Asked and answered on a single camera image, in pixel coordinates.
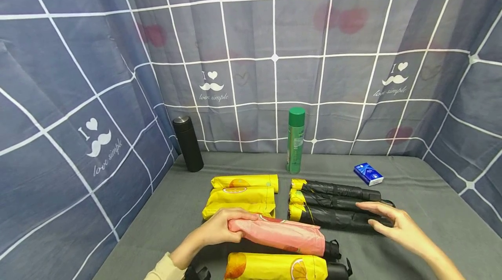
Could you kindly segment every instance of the black thermos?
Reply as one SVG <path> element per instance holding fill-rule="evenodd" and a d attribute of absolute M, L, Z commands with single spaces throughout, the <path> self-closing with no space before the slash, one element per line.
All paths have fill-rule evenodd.
<path fill-rule="evenodd" d="M 202 161 L 192 119 L 188 115 L 179 116 L 173 120 L 173 126 L 188 171 L 201 170 L 204 167 L 204 161 Z"/>

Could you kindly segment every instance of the red spot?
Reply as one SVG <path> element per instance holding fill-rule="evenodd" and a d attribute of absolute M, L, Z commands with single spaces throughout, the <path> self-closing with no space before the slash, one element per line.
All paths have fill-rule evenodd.
<path fill-rule="evenodd" d="M 314 13 L 314 28 L 316 30 L 326 29 L 326 20 L 328 20 L 328 5 L 321 5 L 317 8 Z M 328 28 L 334 28 L 338 24 L 338 18 L 340 17 L 340 12 L 337 9 L 331 7 L 331 14 L 329 16 Z"/>
<path fill-rule="evenodd" d="M 159 26 L 158 24 L 144 26 L 143 30 L 148 42 L 150 42 L 155 47 L 164 47 L 164 45 L 166 44 L 166 36 L 162 26 Z"/>
<path fill-rule="evenodd" d="M 299 248 L 294 247 L 294 246 L 285 246 L 285 247 L 283 248 L 283 250 L 286 250 L 286 251 L 288 251 L 288 252 L 294 252 L 294 253 L 298 253 L 298 251 L 300 251 L 300 249 L 299 249 Z"/>
<path fill-rule="evenodd" d="M 397 128 L 391 129 L 387 133 L 387 138 L 393 138 L 394 134 L 396 134 Z M 399 128 L 399 131 L 397 131 L 396 138 L 409 138 L 413 134 L 413 128 L 411 126 L 401 126 Z M 402 142 L 405 142 L 405 139 L 396 139 L 394 141 L 394 144 L 400 144 Z M 392 139 L 388 139 L 387 143 L 392 144 Z"/>
<path fill-rule="evenodd" d="M 265 217 L 265 216 L 262 216 L 262 215 L 260 215 L 260 218 L 261 218 L 262 220 L 265 220 L 265 221 L 272 221 L 272 223 L 281 223 L 281 222 L 283 222 L 283 221 L 284 221 L 284 220 L 282 220 L 282 219 L 271 218 L 271 217 Z"/>
<path fill-rule="evenodd" d="M 366 25 L 369 16 L 364 8 L 345 10 L 340 14 L 340 30 L 345 34 L 357 33 Z"/>

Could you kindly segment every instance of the thermos lid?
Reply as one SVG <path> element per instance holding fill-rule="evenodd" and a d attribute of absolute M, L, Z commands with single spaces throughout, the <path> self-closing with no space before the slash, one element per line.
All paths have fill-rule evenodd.
<path fill-rule="evenodd" d="M 289 109 L 289 120 L 290 126 L 300 127 L 305 125 L 305 109 L 301 107 L 293 107 Z"/>
<path fill-rule="evenodd" d="M 179 116 L 173 119 L 174 131 L 185 132 L 192 128 L 192 119 L 188 115 Z"/>

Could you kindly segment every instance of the spray can cap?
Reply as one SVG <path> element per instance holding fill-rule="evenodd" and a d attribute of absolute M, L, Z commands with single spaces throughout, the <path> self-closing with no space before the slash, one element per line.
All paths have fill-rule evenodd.
<path fill-rule="evenodd" d="M 299 128 L 305 125 L 305 109 L 301 107 L 293 107 L 289 109 L 288 123 L 290 126 Z"/>

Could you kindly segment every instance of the mustache print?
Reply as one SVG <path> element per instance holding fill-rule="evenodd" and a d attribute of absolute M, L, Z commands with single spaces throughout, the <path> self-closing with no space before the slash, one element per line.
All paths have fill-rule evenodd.
<path fill-rule="evenodd" d="M 204 91 L 208 91 L 210 89 L 212 89 L 213 91 L 221 91 L 221 89 L 223 88 L 223 86 L 225 86 L 225 85 L 221 85 L 220 86 L 220 85 L 218 85 L 216 83 L 211 83 L 211 84 L 204 83 L 204 85 L 202 85 L 202 86 L 199 85 L 199 87 L 201 89 L 203 89 Z"/>
<path fill-rule="evenodd" d="M 97 157 L 97 155 L 99 155 L 99 152 L 101 152 L 101 146 L 108 144 L 111 139 L 112 139 L 112 132 L 110 130 L 108 130 L 107 134 L 100 134 L 97 137 L 97 141 L 92 141 L 91 144 L 92 152 L 86 155 L 88 155 L 89 157 Z"/>
<path fill-rule="evenodd" d="M 403 76 L 401 76 L 399 74 L 394 75 L 394 76 L 391 75 L 391 76 L 389 76 L 389 78 L 386 81 L 382 80 L 382 84 L 385 86 L 389 85 L 390 83 L 401 84 L 406 80 L 407 80 L 407 78 L 403 78 Z"/>

